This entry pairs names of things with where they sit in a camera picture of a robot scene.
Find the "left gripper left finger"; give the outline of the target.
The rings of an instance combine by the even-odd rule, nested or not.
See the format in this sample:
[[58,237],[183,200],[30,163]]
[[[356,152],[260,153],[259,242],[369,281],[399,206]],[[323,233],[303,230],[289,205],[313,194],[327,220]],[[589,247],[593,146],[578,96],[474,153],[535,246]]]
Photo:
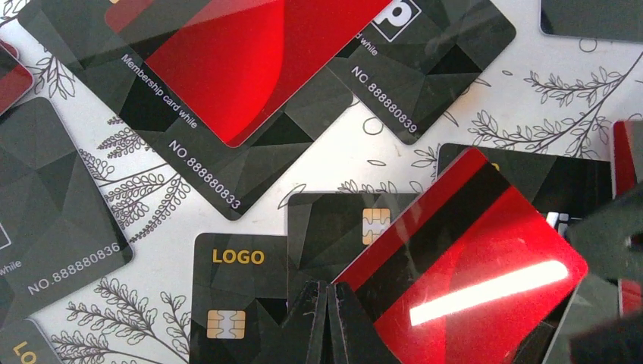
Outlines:
[[280,326],[261,314],[260,351],[254,363],[321,363],[324,359],[325,281],[308,281]]

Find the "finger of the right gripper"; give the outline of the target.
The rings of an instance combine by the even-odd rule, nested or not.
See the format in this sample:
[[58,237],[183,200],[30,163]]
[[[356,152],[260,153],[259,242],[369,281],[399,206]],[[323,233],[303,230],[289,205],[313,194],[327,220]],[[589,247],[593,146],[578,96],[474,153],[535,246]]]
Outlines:
[[642,312],[572,337],[572,363],[642,363]]
[[629,239],[642,232],[642,184],[570,225],[566,238],[602,278],[642,280],[642,247]]

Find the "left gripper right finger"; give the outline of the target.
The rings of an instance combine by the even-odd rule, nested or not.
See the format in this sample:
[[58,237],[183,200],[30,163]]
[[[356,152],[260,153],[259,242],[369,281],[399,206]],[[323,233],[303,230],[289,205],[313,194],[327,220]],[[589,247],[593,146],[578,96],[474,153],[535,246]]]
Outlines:
[[343,364],[385,364],[399,360],[383,343],[350,286],[328,286],[331,361]]

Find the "black card apart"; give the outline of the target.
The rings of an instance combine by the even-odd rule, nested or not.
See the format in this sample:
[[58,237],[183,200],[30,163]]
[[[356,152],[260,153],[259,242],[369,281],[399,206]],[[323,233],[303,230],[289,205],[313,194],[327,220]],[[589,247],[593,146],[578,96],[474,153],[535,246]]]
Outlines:
[[641,0],[541,0],[541,30],[549,35],[642,41]]

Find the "red card pile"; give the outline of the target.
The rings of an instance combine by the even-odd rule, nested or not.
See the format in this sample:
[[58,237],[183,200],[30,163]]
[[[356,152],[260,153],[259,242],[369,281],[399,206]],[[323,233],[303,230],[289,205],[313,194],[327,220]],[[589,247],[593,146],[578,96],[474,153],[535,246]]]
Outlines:
[[474,148],[338,277],[403,363],[500,363],[588,273]]

